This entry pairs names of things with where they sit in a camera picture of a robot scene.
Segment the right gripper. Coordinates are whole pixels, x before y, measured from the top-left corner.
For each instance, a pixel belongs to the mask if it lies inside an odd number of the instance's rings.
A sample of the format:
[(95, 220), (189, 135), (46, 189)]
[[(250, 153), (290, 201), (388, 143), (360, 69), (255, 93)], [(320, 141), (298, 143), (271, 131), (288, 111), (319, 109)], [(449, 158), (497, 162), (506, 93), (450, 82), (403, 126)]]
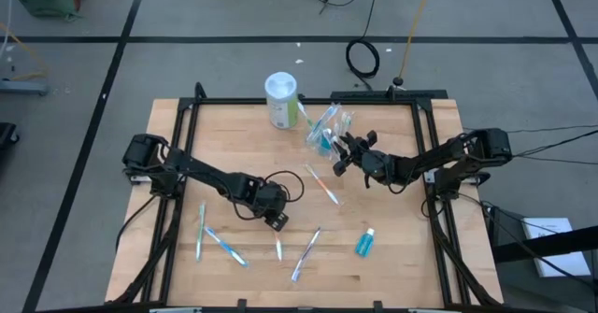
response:
[(337, 177), (341, 177), (355, 163), (353, 151), (359, 150), (361, 155), (360, 164), (366, 185), (370, 184), (371, 178), (381, 185), (398, 183), (398, 175), (396, 174), (398, 157), (386, 154), (380, 150), (371, 149), (377, 143), (376, 131), (371, 130), (365, 137), (355, 137), (351, 133), (346, 132), (345, 143), (348, 145), (349, 150), (340, 150), (339, 160), (333, 166)]

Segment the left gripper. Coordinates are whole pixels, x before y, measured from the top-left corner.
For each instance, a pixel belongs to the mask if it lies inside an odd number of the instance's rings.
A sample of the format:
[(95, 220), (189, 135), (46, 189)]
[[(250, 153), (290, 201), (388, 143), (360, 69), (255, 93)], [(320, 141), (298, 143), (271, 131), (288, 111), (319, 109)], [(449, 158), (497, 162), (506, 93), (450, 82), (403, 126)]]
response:
[(287, 191), (282, 185), (263, 178), (251, 178), (247, 183), (243, 205), (255, 217), (264, 216), (264, 222), (274, 231), (280, 232), (289, 220), (289, 217), (281, 212), (287, 197)]

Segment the clear plastic cup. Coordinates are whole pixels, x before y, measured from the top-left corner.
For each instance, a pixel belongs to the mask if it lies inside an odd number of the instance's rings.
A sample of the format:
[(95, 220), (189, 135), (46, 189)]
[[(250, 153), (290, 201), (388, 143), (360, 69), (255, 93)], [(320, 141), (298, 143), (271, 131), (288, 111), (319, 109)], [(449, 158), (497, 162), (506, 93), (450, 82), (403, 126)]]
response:
[[(329, 122), (328, 126), (331, 130), (331, 135), (337, 135), (337, 133), (335, 132), (335, 123), (337, 122), (337, 120), (339, 119), (340, 115), (345, 112), (346, 110), (340, 105), (340, 108), (337, 112), (337, 114), (334, 116), (334, 118)], [(344, 149), (347, 149), (348, 146), (340, 139), (340, 141), (342, 142), (342, 146)], [(309, 131), (309, 133), (307, 134), (306, 137), (306, 144), (309, 148), (313, 149), (317, 154), (319, 154), (319, 148), (320, 148), (320, 135), (314, 135), (312, 133), (312, 130)], [(329, 158), (326, 158), (328, 160), (331, 161), (335, 161), (335, 159), (332, 157), (332, 154)]]

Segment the white green wipes canister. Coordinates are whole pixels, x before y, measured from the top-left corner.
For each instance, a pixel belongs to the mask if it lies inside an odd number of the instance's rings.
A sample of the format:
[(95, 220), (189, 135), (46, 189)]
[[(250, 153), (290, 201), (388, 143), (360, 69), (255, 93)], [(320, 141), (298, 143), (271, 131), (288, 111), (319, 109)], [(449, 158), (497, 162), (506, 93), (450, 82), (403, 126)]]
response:
[(286, 72), (270, 75), (264, 82), (266, 104), (271, 123), (278, 129), (290, 129), (297, 123), (298, 94), (294, 76)]

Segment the black metal beam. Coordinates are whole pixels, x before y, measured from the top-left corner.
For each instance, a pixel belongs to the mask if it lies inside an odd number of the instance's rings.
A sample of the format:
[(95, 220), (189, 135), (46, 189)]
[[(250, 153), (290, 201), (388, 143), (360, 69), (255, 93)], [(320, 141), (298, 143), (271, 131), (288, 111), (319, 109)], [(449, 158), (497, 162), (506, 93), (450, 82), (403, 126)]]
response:
[(598, 249), (598, 226), (496, 246), (492, 254), (497, 263), (508, 263), (593, 249)]

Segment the white paper booklet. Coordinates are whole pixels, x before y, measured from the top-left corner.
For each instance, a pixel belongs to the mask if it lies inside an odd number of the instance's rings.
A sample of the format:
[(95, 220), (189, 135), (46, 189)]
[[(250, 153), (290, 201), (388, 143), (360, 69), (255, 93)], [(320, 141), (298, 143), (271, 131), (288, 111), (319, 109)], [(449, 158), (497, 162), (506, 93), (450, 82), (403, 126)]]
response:
[[(572, 231), (571, 223), (567, 218), (523, 218), (522, 227), (527, 239)], [(591, 274), (581, 252), (546, 256), (545, 259), (572, 276), (581, 277)], [(534, 259), (534, 264), (540, 277), (564, 277), (563, 273), (554, 269), (548, 263)]]

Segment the black floor object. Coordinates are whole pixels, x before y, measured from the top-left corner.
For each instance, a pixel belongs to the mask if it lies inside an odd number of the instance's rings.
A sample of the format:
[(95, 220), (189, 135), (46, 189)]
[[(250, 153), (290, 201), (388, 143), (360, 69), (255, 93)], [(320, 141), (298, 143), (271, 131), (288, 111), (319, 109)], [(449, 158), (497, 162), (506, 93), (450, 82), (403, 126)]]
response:
[(20, 141), (17, 125), (10, 122), (0, 122), (0, 161)]

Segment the grey blue floor rail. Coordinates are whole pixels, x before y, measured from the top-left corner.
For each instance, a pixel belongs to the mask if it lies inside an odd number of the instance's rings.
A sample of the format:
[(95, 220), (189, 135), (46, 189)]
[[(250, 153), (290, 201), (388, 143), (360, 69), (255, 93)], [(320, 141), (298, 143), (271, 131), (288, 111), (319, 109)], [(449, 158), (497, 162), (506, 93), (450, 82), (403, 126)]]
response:
[(38, 94), (41, 96), (49, 92), (48, 86), (32, 81), (0, 80), (0, 93)]

